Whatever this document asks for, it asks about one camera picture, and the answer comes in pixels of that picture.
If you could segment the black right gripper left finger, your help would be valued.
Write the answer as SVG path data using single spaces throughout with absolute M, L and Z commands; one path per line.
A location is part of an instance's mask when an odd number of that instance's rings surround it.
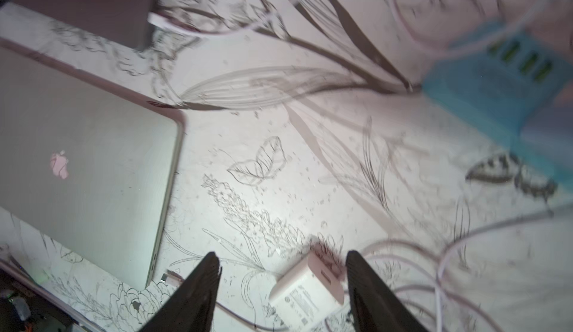
M 222 269 L 208 253 L 141 332 L 209 332 L 212 327 Z

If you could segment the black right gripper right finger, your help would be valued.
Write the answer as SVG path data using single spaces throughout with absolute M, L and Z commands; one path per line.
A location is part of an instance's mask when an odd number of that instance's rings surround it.
M 349 301 L 356 331 L 427 331 L 358 251 L 348 252 L 346 271 Z

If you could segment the white charger brick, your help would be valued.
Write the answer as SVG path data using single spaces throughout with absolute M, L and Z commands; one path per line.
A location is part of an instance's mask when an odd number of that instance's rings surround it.
M 343 307 L 343 285 L 310 253 L 272 288 L 269 304 L 288 331 L 311 331 Z

